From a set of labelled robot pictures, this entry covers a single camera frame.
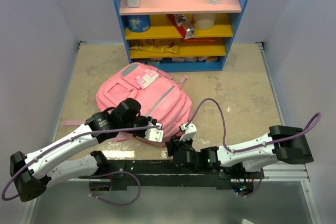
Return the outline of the pink student backpack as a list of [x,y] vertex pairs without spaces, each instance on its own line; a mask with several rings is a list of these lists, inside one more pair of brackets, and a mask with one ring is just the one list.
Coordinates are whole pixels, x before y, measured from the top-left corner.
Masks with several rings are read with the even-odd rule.
[[[150,142],[129,133],[119,133],[111,140],[123,141],[137,137],[155,145],[164,145],[173,135],[181,136],[180,126],[190,122],[192,102],[183,90],[183,77],[175,82],[166,72],[143,63],[131,63],[101,85],[96,94],[100,112],[116,107],[127,98],[137,100],[141,105],[140,114],[151,116],[162,124],[162,143]],[[85,121],[66,121],[64,125],[77,128]]]

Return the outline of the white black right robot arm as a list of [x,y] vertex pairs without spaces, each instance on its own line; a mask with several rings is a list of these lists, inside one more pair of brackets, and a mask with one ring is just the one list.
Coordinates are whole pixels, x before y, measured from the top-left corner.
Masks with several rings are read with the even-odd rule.
[[226,169],[234,178],[246,178],[277,162],[299,165],[314,161],[303,129],[297,127],[271,126],[261,137],[228,147],[196,151],[192,143],[191,138],[181,141],[179,136],[172,136],[165,145],[174,165],[193,173]]

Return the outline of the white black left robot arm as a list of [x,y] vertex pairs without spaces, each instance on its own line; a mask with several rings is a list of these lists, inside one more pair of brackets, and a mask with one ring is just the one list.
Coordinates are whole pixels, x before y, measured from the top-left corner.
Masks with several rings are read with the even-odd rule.
[[132,98],[93,114],[77,129],[58,141],[32,153],[21,151],[10,157],[10,182],[17,197],[27,202],[47,188],[77,177],[103,178],[111,170],[101,151],[71,160],[75,154],[94,147],[119,133],[129,133],[151,142],[163,140],[162,125],[151,116],[140,114],[140,103]]

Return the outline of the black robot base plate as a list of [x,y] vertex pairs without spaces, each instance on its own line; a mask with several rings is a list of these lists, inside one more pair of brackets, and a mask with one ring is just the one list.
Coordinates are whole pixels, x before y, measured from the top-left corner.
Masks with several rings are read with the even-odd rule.
[[231,168],[217,168],[194,173],[178,168],[172,160],[109,160],[93,174],[96,178],[112,179],[112,190],[126,190],[136,186],[136,179],[124,174],[129,172],[143,187],[214,187],[231,190],[250,179],[264,178],[261,172],[248,173],[241,165]]

